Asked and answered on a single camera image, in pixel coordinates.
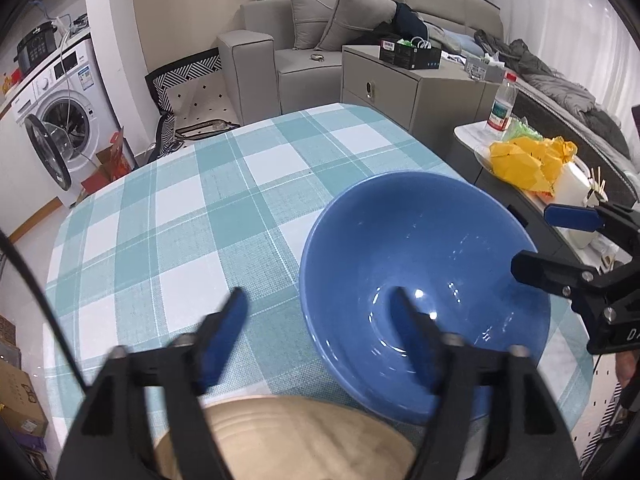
bowl rim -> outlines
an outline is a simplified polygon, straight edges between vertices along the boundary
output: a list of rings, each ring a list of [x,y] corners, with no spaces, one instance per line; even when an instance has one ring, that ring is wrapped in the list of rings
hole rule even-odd
[[[505,206],[500,202],[498,202],[494,197],[492,197],[491,195],[489,195],[487,192],[480,189],[479,187],[476,187],[473,184],[470,184],[466,180],[460,180],[452,176],[444,175],[441,173],[435,173],[434,171],[428,171],[428,170],[387,171],[385,173],[379,173],[379,174],[375,174],[367,178],[364,178],[363,180],[356,182],[355,184],[349,186],[348,188],[338,193],[338,195],[336,195],[331,200],[331,202],[329,202],[321,211],[321,213],[318,215],[318,218],[314,222],[313,226],[311,227],[311,230],[309,231],[309,234],[306,237],[305,247],[303,248],[302,257],[300,258],[300,270],[298,273],[298,282],[300,284],[300,293],[299,293],[300,306],[302,308],[302,314],[305,319],[306,329],[308,330],[309,335],[311,336],[311,340],[313,342],[314,347],[316,348],[316,352],[318,352],[318,354],[322,358],[322,362],[324,363],[324,366],[328,368],[329,373],[332,375],[332,377],[336,381],[338,381],[340,386],[343,387],[347,391],[347,393],[351,397],[353,397],[353,399],[357,400],[361,405],[365,406],[368,410],[371,410],[372,412],[384,418],[389,418],[391,420],[396,420],[399,422],[407,422],[409,424],[422,425],[425,422],[424,416],[419,415],[418,413],[412,411],[411,409],[394,404],[393,402],[387,399],[383,399],[383,397],[380,397],[377,394],[377,392],[374,390],[371,390],[375,394],[372,397],[361,393],[344,377],[342,371],[334,365],[331,359],[329,359],[328,355],[324,351],[324,348],[319,342],[320,339],[318,337],[316,329],[310,320],[308,304],[306,302],[306,278],[305,278],[305,273],[303,272],[303,269],[306,268],[309,245],[318,228],[318,225],[322,221],[322,218],[324,218],[324,216],[326,215],[327,211],[329,211],[329,209],[331,209],[332,206],[336,202],[338,202],[338,200],[341,200],[347,193],[350,193],[354,188],[358,186],[362,186],[363,184],[368,183],[372,180],[377,180],[379,178],[388,178],[390,176],[400,176],[403,174],[406,176],[411,176],[415,174],[426,174],[430,178],[433,178],[435,180],[441,180],[443,182],[453,181],[455,182],[456,186],[460,186],[461,188],[465,188],[465,187],[471,188],[473,190],[472,192],[478,192],[479,194],[485,195],[487,198],[490,199],[491,202],[494,202],[496,205],[498,205],[499,208],[503,209],[504,212],[507,213],[508,216],[506,218],[510,219],[512,224],[517,225],[517,227],[519,227],[522,230],[522,233],[525,235],[526,242],[529,245],[527,250],[537,253],[538,249],[533,243],[533,240],[531,239],[531,237],[529,236],[529,233],[527,233],[527,231],[524,229],[523,225],[520,222],[518,222],[518,220],[516,220],[516,218],[511,213],[509,213],[508,209],[505,208]],[[539,360],[540,358],[536,360],[536,363],[535,363],[536,366],[538,365]],[[387,408],[388,411],[381,410],[380,409],[381,407]]]

yellow paper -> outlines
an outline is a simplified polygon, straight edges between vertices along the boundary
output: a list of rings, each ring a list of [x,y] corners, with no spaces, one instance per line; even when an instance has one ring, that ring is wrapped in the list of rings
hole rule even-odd
[[[521,189],[553,195],[562,165],[574,159],[578,148],[562,137],[517,137],[494,142],[489,150],[495,176]]]

tablecloth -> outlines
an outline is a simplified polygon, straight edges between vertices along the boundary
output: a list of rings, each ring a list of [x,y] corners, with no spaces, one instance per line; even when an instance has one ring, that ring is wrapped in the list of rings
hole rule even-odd
[[[333,104],[198,142],[84,200],[60,227],[46,294],[87,379],[114,345],[161,346],[241,285],[250,318],[204,403],[273,393],[354,406],[314,351],[300,309],[298,266],[329,201],[393,170],[460,178],[377,112]],[[52,424],[63,440],[82,396],[47,326],[43,337]],[[591,386],[586,341],[566,300],[552,297],[540,369],[570,428]],[[148,390],[158,435],[166,427],[162,395]]]

curtain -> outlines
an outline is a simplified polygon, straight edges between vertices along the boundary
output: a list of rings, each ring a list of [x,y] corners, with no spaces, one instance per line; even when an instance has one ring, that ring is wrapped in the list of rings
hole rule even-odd
[[[640,104],[640,51],[608,0],[497,0],[507,43],[530,51],[591,92],[620,122],[640,171],[631,108]]]

person's hand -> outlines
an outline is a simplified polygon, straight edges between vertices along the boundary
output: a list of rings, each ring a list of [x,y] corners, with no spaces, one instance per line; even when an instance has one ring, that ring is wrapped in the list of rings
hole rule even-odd
[[[620,352],[616,354],[616,376],[620,386],[625,388],[636,373],[638,351]]]

